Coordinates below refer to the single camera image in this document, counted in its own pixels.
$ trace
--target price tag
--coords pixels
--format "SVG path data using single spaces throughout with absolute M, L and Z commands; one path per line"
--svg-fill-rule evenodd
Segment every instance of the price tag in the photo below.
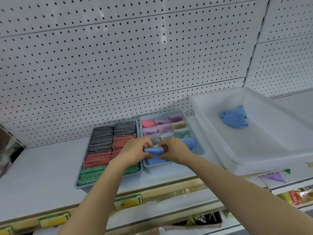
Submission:
M 115 209 L 125 209 L 142 204 L 141 194 L 118 198 L 114 201 Z
M 42 228 L 58 226 L 69 220 L 69 212 L 48 215 L 39 218 L 39 224 Z
M 12 226 L 0 227 L 0 235 L 13 235 Z

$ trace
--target purple package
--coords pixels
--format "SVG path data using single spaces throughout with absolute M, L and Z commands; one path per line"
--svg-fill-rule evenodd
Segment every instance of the purple package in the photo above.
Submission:
M 157 128 L 159 130 L 159 133 L 168 133 L 173 131 L 171 124 L 160 124 L 157 125 Z
M 270 180 L 275 180 L 275 181 L 280 181 L 280 182 L 286 183 L 286 181 L 285 181 L 284 178 L 281 176 L 281 174 L 279 173 L 279 171 L 271 172 L 271 173 L 266 174 L 266 175 L 262 175 L 262 177 L 268 178 L 268 179 L 270 179 Z
M 158 128 L 156 126 L 155 127 L 150 127 L 150 128 L 143 128 L 142 132 L 143 132 L 144 136 L 148 136 L 148 135 L 151 135 L 151 134 L 158 133 Z
M 169 118 L 171 123 L 175 123 L 175 122 L 184 120 L 182 113 L 178 113 L 175 115 L 169 115 L 168 118 Z
M 156 123 L 156 125 L 169 124 L 170 123 L 169 120 L 155 120 L 154 122 Z

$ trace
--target person's right hand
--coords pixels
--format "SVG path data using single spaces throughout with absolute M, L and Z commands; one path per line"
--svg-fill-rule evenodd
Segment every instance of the person's right hand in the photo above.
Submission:
M 194 156 L 179 138 L 164 139 L 159 143 L 159 147 L 164 148 L 164 153 L 159 156 L 159 160 L 170 159 L 177 164 L 186 166 L 188 160 Z

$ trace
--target person's left hand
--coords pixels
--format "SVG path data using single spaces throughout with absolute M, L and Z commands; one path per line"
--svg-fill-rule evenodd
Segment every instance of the person's left hand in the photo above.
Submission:
M 132 138 L 129 140 L 118 156 L 115 158 L 119 162 L 125 163 L 126 167 L 133 166 L 144 158 L 153 158 L 151 153 L 146 153 L 143 148 L 152 148 L 153 144 L 149 137 Z

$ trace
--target tray of scouring pads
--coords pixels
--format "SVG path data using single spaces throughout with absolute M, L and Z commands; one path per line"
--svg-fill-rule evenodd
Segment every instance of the tray of scouring pads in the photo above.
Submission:
M 146 168 L 172 162 L 170 160 L 158 160 L 158 156 L 162 153 L 163 148 L 157 148 L 157 145 L 160 140 L 166 138 L 184 139 L 186 140 L 185 144 L 191 148 L 191 152 L 198 155 L 204 154 L 202 146 L 181 110 L 141 116 L 140 133 L 142 137 L 150 137 L 152 144 L 156 147 L 155 149 L 152 149 L 156 158 L 143 160 L 143 165 Z M 195 140 L 195 142 L 191 143 L 192 147 L 190 147 L 191 139 Z
M 92 130 L 89 144 L 76 177 L 75 188 L 90 187 L 102 175 L 109 162 L 132 138 L 138 137 L 138 122 L 125 121 Z M 127 168 L 123 177 L 133 176 L 143 170 L 142 161 Z

